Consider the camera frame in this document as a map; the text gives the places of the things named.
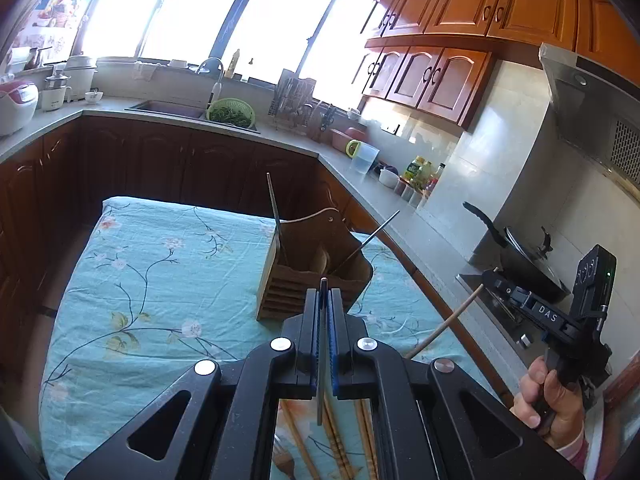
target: finger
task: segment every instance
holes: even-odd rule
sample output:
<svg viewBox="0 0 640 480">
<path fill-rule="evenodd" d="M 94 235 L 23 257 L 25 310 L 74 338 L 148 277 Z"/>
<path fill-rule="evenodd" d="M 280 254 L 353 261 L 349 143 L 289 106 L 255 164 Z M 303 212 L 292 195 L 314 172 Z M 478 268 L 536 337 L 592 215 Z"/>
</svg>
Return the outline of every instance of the finger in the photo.
<svg viewBox="0 0 640 480">
<path fill-rule="evenodd" d="M 540 385 L 527 374 L 520 379 L 520 393 L 526 402 L 532 404 L 540 396 Z"/>
<path fill-rule="evenodd" d="M 536 358 L 529 367 L 529 377 L 538 384 L 544 384 L 548 373 L 549 370 L 546 368 L 545 358 L 542 355 Z"/>
<path fill-rule="evenodd" d="M 513 398 L 511 413 L 530 428 L 536 428 L 540 424 L 540 416 L 536 413 L 536 410 L 522 398 L 522 394 L 517 394 Z"/>
<path fill-rule="evenodd" d="M 551 370 L 546 376 L 544 393 L 549 406 L 565 418 L 573 417 L 582 411 L 582 397 L 579 388 L 575 391 L 568 390 L 558 380 L 558 372 Z"/>
</svg>

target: hand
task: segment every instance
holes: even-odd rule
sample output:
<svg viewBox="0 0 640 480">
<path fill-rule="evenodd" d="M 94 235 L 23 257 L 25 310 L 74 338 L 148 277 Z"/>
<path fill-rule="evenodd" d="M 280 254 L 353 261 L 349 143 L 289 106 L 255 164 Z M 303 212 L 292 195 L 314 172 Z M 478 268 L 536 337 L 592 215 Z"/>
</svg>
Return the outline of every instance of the hand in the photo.
<svg viewBox="0 0 640 480">
<path fill-rule="evenodd" d="M 572 389 L 565 388 L 558 380 L 558 373 L 546 369 L 542 356 L 533 361 L 527 375 L 520 379 L 520 393 L 513 399 L 511 408 L 511 413 L 530 428 L 540 423 L 540 416 L 532 404 L 540 395 L 541 384 L 546 402 L 556 412 L 556 418 L 544 439 L 551 447 L 558 449 L 572 443 L 582 431 L 584 408 L 580 386 L 576 384 Z"/>
</svg>

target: range hood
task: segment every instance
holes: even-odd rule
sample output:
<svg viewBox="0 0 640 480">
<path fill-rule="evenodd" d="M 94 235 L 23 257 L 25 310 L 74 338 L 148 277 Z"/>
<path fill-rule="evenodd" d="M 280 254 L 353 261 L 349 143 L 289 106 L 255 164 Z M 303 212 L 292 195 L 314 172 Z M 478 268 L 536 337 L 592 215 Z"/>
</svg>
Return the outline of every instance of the range hood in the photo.
<svg viewBox="0 0 640 480">
<path fill-rule="evenodd" d="M 559 135 L 640 202 L 640 88 L 575 52 L 546 43 L 540 62 Z"/>
</svg>

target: window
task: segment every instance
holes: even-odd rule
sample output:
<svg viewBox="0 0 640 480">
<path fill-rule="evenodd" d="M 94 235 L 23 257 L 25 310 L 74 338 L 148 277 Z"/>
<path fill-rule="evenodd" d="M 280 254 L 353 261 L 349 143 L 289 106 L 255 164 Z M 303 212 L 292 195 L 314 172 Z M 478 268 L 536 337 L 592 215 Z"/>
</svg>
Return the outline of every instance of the window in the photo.
<svg viewBox="0 0 640 480">
<path fill-rule="evenodd" d="M 151 23 L 142 57 L 200 64 L 234 0 L 164 0 Z"/>
<path fill-rule="evenodd" d="M 12 47 L 46 48 L 42 53 L 43 63 L 66 61 L 90 1 L 40 0 Z"/>
<path fill-rule="evenodd" d="M 317 81 L 316 99 L 344 110 L 358 106 L 362 86 L 351 82 L 366 42 L 360 29 L 372 5 L 373 0 L 335 1 L 300 71 L 301 78 Z"/>
<path fill-rule="evenodd" d="M 89 56 L 135 56 L 157 0 L 100 0 L 82 50 Z"/>
<path fill-rule="evenodd" d="M 222 61 L 240 49 L 236 72 L 253 58 L 249 76 L 277 83 L 282 69 L 296 71 L 331 0 L 250 0 L 231 35 Z"/>
</svg>

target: faucet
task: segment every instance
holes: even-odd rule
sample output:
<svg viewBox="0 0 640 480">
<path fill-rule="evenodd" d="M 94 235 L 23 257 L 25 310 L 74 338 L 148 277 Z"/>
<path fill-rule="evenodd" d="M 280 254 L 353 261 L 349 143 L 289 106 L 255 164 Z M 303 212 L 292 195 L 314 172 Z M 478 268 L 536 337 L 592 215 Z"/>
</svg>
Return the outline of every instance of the faucet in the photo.
<svg viewBox="0 0 640 480">
<path fill-rule="evenodd" d="M 219 57 L 207 57 L 207 59 L 200 63 L 200 66 L 196 69 L 196 74 L 199 74 L 204 70 L 207 70 L 207 72 L 209 72 L 209 69 L 207 69 L 206 66 L 207 63 L 212 60 L 215 60 L 220 64 L 220 77 L 218 78 L 218 82 L 220 82 L 220 80 L 222 79 L 222 75 L 225 73 L 225 66 L 222 64 L 222 60 Z"/>
<path fill-rule="evenodd" d="M 196 75 L 200 74 L 204 69 L 205 66 L 207 65 L 207 63 L 211 60 L 215 60 L 219 63 L 220 65 L 220 75 L 218 76 L 218 80 L 216 81 L 215 85 L 213 85 L 213 88 L 211 89 L 211 95 L 209 96 L 209 101 L 207 103 L 207 109 L 211 106 L 211 104 L 215 101 L 218 100 L 218 98 L 220 97 L 220 92 L 222 90 L 222 76 L 225 73 L 225 66 L 222 64 L 222 60 L 219 57 L 207 57 L 207 59 L 205 59 L 200 66 L 196 69 Z"/>
</svg>

